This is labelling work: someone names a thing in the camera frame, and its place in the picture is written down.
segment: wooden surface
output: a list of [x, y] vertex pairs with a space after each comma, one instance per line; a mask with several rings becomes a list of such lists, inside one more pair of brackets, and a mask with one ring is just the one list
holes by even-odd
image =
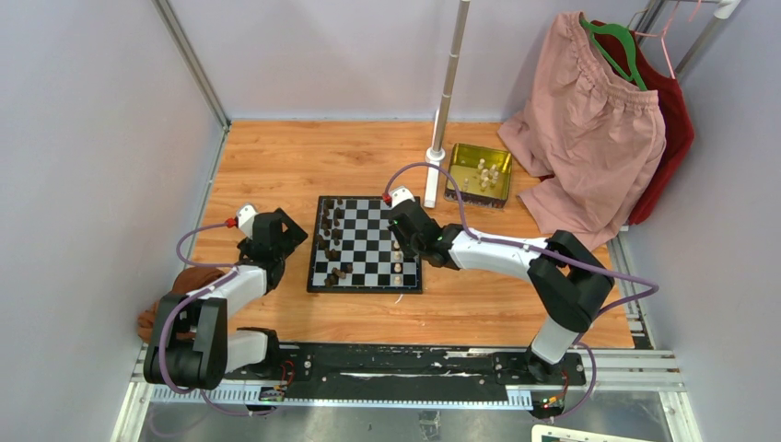
[[[452, 123], [444, 146], [469, 143], [504, 148], [497, 123]], [[406, 295], [307, 293], [309, 253], [318, 196], [380, 195], [401, 166], [424, 159], [429, 122], [235, 122], [206, 207], [204, 224], [219, 223], [250, 202], [261, 212], [282, 207], [309, 239], [287, 259], [282, 283], [250, 303], [232, 327], [274, 329], [282, 340], [340, 343], [528, 345], [545, 318], [533, 287], [496, 273], [424, 267], [424, 293]], [[539, 181], [513, 166], [513, 194]], [[425, 169], [412, 169], [394, 185], [423, 196]], [[458, 206], [446, 202], [440, 181], [437, 208], [426, 209], [440, 225], [458, 222]], [[539, 237], [518, 199], [504, 210], [467, 206], [470, 226], [520, 238]], [[198, 262], [233, 262], [237, 229], [204, 232]], [[595, 251], [608, 264], [607, 249]], [[613, 290], [610, 300], [618, 297]], [[601, 317], [586, 335], [599, 347], [632, 347], [621, 308]]]

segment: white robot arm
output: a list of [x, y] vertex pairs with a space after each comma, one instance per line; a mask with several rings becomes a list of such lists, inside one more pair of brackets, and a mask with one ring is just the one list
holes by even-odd
[[[405, 187], [390, 195], [390, 230], [407, 256], [417, 255], [436, 267], [454, 270], [486, 270], [517, 277], [537, 289], [548, 317], [527, 351], [528, 370], [540, 382], [559, 376], [557, 364], [580, 333], [596, 319], [614, 281], [608, 276], [564, 267], [530, 247], [556, 251], [569, 258], [602, 267], [599, 261], [568, 232], [558, 231], [551, 238], [509, 238], [461, 225], [440, 227], [428, 216]], [[489, 242], [499, 240], [506, 244]]]
[[[235, 225], [247, 237], [238, 245], [239, 260], [234, 268], [208, 287], [187, 294], [169, 293], [160, 299], [144, 361], [147, 382], [165, 383], [160, 345], [166, 345], [171, 380], [178, 386], [205, 390], [216, 388], [225, 373], [262, 364], [270, 352], [278, 352], [279, 340], [274, 331], [240, 329], [228, 336], [227, 319], [276, 288], [285, 272], [285, 259], [307, 234], [282, 209], [259, 214], [250, 204], [237, 211]], [[172, 333], [162, 343], [163, 324], [183, 302], [189, 304], [174, 320]], [[197, 332], [194, 340], [177, 339], [177, 332], [189, 331]]]

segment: white wall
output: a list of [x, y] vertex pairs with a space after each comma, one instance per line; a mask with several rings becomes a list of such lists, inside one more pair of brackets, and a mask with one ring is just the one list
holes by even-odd
[[[473, 1], [451, 118], [496, 121], [521, 109], [555, 14], [583, 9], [589, 18], [627, 23], [646, 3]], [[232, 118], [429, 120], [459, 1], [172, 4]]]
[[627, 236], [637, 272], [661, 284], [653, 329], [709, 442], [778, 434], [779, 17], [779, 2], [744, 2], [685, 78], [696, 141]]
[[108, 440], [221, 133], [149, 1], [0, 4], [2, 438]]

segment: brown cloth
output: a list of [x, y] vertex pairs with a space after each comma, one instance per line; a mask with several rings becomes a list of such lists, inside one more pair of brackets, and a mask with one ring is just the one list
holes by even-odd
[[[208, 267], [190, 267], [184, 269], [176, 277], [170, 293], [186, 294], [212, 284], [217, 279], [225, 275], [225, 272], [219, 269]], [[152, 327], [155, 325], [155, 316], [157, 315], [157, 305], [159, 301], [152, 304], [148, 310], [138, 315], [138, 337], [145, 343], [152, 341]], [[179, 339], [188, 339], [195, 337], [195, 333], [177, 333]]]

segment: white pole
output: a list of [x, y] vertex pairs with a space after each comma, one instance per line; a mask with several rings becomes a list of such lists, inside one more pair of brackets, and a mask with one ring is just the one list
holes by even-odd
[[[456, 29], [453, 32], [453, 42], [450, 45], [450, 57], [448, 59], [448, 71], [445, 74], [445, 86], [442, 88], [442, 99], [439, 102], [439, 109], [434, 117], [434, 138], [431, 146], [425, 152], [425, 161], [440, 166], [445, 159], [445, 150], [442, 149], [442, 140], [445, 136], [445, 126], [448, 123], [448, 114], [450, 112], [450, 97], [453, 93], [453, 84], [456, 81], [456, 70], [459, 67], [459, 55], [461, 52], [461, 42], [463, 41], [464, 28], [466, 28], [466, 17], [469, 13], [470, 0], [460, 0], [459, 14], [456, 17]], [[425, 195], [423, 206], [434, 208], [437, 202], [437, 186], [439, 183], [439, 172], [435, 169], [429, 169], [425, 177]]]

